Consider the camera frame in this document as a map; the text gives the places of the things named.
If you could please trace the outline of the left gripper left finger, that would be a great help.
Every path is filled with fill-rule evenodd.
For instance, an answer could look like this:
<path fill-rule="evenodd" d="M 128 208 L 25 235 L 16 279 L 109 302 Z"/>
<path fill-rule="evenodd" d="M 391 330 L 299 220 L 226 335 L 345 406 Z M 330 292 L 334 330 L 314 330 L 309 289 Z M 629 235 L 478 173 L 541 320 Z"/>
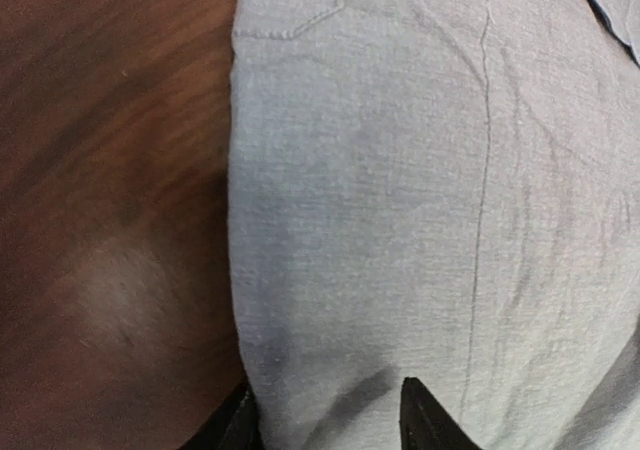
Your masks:
<path fill-rule="evenodd" d="M 262 450 L 258 408 L 249 387 L 236 387 L 180 450 Z"/>

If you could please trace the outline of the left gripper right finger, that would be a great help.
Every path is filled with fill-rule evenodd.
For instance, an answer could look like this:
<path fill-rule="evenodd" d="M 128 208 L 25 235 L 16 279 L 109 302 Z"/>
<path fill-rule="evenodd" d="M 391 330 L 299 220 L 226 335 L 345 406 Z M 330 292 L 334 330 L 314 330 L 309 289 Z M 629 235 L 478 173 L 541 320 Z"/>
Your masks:
<path fill-rule="evenodd" d="M 403 380 L 399 426 L 402 450 L 480 450 L 416 377 Z"/>

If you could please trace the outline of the grey long sleeve shirt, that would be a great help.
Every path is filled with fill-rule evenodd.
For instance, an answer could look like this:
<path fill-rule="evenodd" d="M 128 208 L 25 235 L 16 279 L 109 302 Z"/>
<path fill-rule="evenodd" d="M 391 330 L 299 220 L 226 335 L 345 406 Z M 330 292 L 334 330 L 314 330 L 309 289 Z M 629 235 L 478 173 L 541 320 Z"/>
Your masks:
<path fill-rule="evenodd" d="M 639 0 L 238 0 L 229 239 L 269 449 L 639 445 Z"/>

